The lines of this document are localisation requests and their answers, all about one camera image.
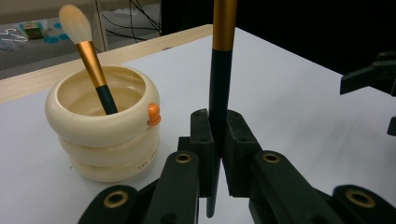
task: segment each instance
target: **gold ferrule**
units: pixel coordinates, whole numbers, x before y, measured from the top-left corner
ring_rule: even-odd
[[[213,49],[233,49],[237,0],[215,0],[213,16]]]
[[[81,60],[84,62],[85,68],[92,80],[95,88],[105,86],[106,79],[103,74],[99,59],[96,55],[92,41],[83,41],[76,44]]]

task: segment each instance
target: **orange knob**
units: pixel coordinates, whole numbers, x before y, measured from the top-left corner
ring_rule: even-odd
[[[160,107],[156,104],[150,104],[148,106],[148,125],[154,126],[160,123],[161,115],[160,115]]]

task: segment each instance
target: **cable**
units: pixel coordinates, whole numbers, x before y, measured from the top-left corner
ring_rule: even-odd
[[[110,24],[112,24],[112,25],[114,25],[114,26],[116,26],[116,27],[123,28],[123,29],[131,29],[132,35],[125,35],[125,34],[117,33],[117,32],[114,32],[114,31],[110,31],[110,30],[108,30],[108,29],[106,29],[106,31],[109,32],[109,33],[111,33],[111,34],[113,34],[113,35],[116,35],[116,36],[121,36],[121,37],[126,37],[126,38],[132,38],[132,39],[134,39],[134,40],[136,41],[136,43],[137,43],[137,40],[145,41],[145,40],[147,40],[147,39],[136,37],[136,35],[135,35],[135,33],[134,33],[134,29],[140,29],[140,30],[153,30],[153,31],[157,31],[157,32],[159,33],[159,35],[161,35],[161,23],[158,22],[158,21],[155,21],[154,19],[152,19],[152,18],[146,13],[146,11],[143,9],[143,7],[140,5],[140,3],[138,2],[138,0],[135,0],[135,1],[136,1],[136,3],[135,3],[133,0],[129,0],[129,1],[128,1],[128,2],[129,2],[129,9],[130,9],[130,26],[124,26],[124,25],[116,24],[115,22],[111,21],[108,17],[106,17],[105,15],[103,15],[103,18],[105,18],[105,20],[107,20]],[[133,5],[134,5],[134,7],[135,7],[137,10],[139,10],[139,11],[148,19],[148,22],[150,22],[152,28],[151,28],[151,27],[134,27],[134,26],[133,26],[133,17],[132,17],[132,8],[133,8]]]
[[[113,34],[113,35],[116,35],[116,36],[121,36],[121,37],[126,37],[126,38],[132,38],[132,39],[135,39],[135,40],[142,40],[142,41],[147,40],[147,39],[140,38],[140,37],[136,37],[136,36],[123,35],[123,34],[120,34],[120,33],[114,32],[114,31],[110,31],[110,30],[107,30],[107,29],[106,29],[106,31],[109,32],[109,33],[111,33],[111,34]]]

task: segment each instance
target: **black mount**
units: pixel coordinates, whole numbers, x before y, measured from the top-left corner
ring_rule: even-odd
[[[396,223],[396,209],[358,186],[339,186],[332,196],[309,185],[283,155],[262,150],[242,115],[228,110],[221,158],[214,148],[206,109],[191,114],[191,136],[179,137],[161,177],[137,191],[117,185],[103,190],[79,224],[198,223],[199,198],[214,215],[219,164],[231,196],[249,198],[259,223]]]
[[[396,51],[380,52],[370,66],[345,74],[341,78],[340,94],[368,86],[396,96]],[[388,134],[396,136],[396,116],[390,119]]]

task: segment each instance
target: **gray floor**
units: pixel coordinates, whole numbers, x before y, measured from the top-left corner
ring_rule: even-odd
[[[121,14],[122,12],[129,13],[129,8],[103,12],[104,17],[108,19],[108,21],[104,20],[105,27],[116,34],[107,32],[107,42],[110,49],[131,45],[160,35],[159,28],[155,25],[160,22],[160,4],[144,6],[143,10],[144,13],[133,8],[133,16]],[[58,18],[43,19],[42,23],[47,23],[48,27],[45,36],[58,37],[64,33],[62,29],[56,28],[55,24],[59,23]],[[0,25],[0,33],[3,34],[6,29],[14,29],[16,25]],[[0,79],[59,63],[66,63],[78,58],[77,49],[70,39],[58,38],[56,43],[47,43],[45,39],[28,40],[26,42],[2,40],[0,42]]]

